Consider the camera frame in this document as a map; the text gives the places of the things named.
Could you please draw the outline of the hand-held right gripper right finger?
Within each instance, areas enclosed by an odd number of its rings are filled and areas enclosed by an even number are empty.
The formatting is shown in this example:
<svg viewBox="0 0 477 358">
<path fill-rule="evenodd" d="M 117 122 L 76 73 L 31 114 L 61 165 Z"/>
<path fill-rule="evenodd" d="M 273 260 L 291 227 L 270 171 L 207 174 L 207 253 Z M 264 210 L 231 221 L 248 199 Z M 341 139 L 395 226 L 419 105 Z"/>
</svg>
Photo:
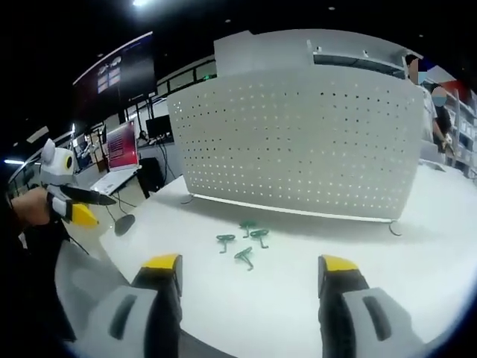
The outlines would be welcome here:
<svg viewBox="0 0 477 358">
<path fill-rule="evenodd" d="M 318 257 L 318 298 L 323 357 L 415 357 L 423 348 L 410 314 L 349 260 Z"/>
</svg>

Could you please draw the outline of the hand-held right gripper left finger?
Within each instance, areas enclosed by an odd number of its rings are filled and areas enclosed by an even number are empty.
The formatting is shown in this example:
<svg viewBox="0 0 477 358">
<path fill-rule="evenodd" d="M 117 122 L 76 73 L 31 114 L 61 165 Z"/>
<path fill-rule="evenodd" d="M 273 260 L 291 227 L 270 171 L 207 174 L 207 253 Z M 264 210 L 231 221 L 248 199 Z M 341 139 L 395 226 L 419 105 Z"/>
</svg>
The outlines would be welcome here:
<svg viewBox="0 0 477 358">
<path fill-rule="evenodd" d="M 143 263 L 131 283 L 99 300 L 80 339 L 85 357 L 178 357 L 183 256 Z"/>
</svg>

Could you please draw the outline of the person's left hand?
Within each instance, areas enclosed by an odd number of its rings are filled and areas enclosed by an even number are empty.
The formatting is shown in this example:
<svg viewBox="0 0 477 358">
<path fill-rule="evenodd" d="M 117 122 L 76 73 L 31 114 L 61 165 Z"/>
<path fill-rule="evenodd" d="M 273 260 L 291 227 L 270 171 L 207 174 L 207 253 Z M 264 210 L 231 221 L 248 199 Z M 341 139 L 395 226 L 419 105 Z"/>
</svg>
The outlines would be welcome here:
<svg viewBox="0 0 477 358">
<path fill-rule="evenodd" d="M 37 187 L 11 200 L 11 206 L 19 220 L 21 229 L 49 223 L 50 211 L 47 197 L 48 192 Z"/>
</svg>

